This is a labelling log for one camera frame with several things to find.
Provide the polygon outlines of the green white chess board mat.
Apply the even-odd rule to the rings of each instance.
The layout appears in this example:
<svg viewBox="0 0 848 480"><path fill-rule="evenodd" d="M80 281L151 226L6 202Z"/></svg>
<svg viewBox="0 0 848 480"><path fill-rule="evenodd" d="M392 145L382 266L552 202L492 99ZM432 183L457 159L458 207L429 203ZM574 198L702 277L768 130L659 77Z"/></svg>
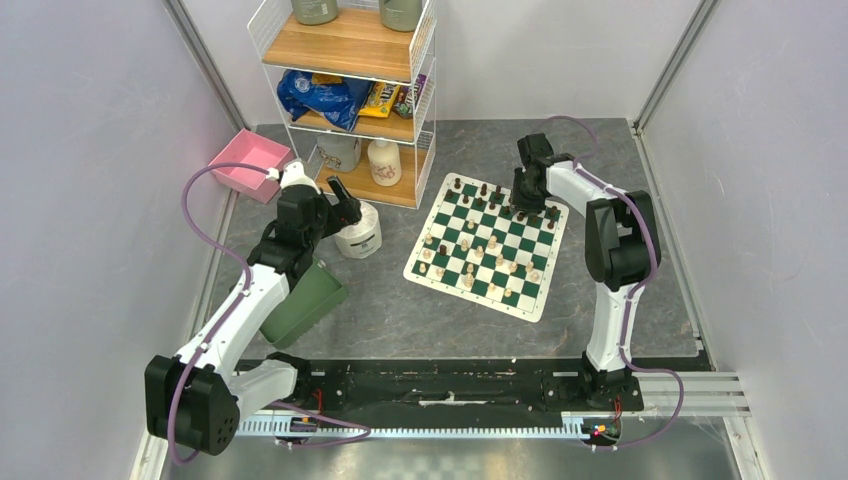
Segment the green white chess board mat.
<svg viewBox="0 0 848 480"><path fill-rule="evenodd" d="M403 276L530 323L542 317L569 209L510 206L503 186L451 173L442 182Z"/></svg>

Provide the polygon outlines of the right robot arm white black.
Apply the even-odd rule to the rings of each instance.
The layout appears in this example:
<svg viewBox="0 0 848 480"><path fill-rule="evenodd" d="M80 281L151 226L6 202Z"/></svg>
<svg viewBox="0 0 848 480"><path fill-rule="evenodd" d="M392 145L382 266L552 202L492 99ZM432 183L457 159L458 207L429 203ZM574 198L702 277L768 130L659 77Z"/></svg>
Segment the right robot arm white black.
<svg viewBox="0 0 848 480"><path fill-rule="evenodd" d="M634 397L632 323L646 283L656 273L661 249L651 196L626 192L557 154L543 133L517 142L511 205L540 214L549 198L564 201L585 219L584 260L596 284L593 329L581 366L566 395L590 410L611 410Z"/></svg>

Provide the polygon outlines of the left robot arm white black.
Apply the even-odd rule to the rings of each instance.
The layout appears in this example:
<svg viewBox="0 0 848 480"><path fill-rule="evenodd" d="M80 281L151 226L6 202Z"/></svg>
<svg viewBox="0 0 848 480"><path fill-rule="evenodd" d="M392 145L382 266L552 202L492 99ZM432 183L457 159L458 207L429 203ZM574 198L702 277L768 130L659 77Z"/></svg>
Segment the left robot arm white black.
<svg viewBox="0 0 848 480"><path fill-rule="evenodd" d="M177 353L156 355L147 364L147 430L167 441L173 462L186 461L180 447L190 449L188 460L222 453L242 418L278 400L294 409L311 401L314 383L304 375L305 360L276 353L241 377L233 372L269 318L288 323L293 335L334 308L333 294L312 289L326 284L317 275L314 250L324 238L357 223L362 213L339 177L330 177L328 184L335 202L309 179L284 183L277 217L239 261L243 273L226 303Z"/></svg>

